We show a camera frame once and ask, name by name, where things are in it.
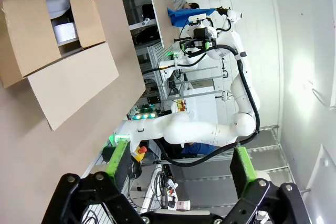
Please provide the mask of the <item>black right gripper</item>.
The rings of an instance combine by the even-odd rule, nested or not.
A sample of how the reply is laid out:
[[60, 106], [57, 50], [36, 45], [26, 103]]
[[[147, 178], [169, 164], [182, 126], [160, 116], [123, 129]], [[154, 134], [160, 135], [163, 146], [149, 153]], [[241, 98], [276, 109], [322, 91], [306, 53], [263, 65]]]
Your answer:
[[195, 28], [193, 31], [193, 39], [181, 40], [179, 42], [180, 49], [185, 55], [192, 56], [195, 48], [195, 40], [201, 41], [201, 51], [210, 51], [216, 49], [216, 40], [212, 39], [211, 31], [207, 27]]

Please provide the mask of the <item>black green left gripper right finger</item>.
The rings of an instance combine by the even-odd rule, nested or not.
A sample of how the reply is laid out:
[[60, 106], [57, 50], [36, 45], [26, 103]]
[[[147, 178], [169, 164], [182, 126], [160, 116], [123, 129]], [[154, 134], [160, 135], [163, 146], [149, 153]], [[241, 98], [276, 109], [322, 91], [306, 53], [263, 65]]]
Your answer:
[[266, 212], [272, 223], [311, 222], [297, 185], [278, 187], [258, 177], [245, 147], [234, 148], [230, 171], [238, 201], [223, 223], [255, 223], [260, 211]]

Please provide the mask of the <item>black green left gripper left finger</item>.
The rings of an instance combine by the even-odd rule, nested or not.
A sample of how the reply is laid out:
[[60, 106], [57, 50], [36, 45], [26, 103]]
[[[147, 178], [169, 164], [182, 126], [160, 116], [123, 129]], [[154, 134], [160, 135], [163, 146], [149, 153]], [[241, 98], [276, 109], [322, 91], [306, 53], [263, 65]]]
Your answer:
[[108, 161], [85, 178], [67, 173], [61, 176], [43, 217], [43, 223], [98, 223], [98, 215], [89, 207], [100, 205], [113, 223], [142, 223], [137, 211], [122, 193], [133, 163], [130, 144], [121, 141], [107, 146], [102, 156]]

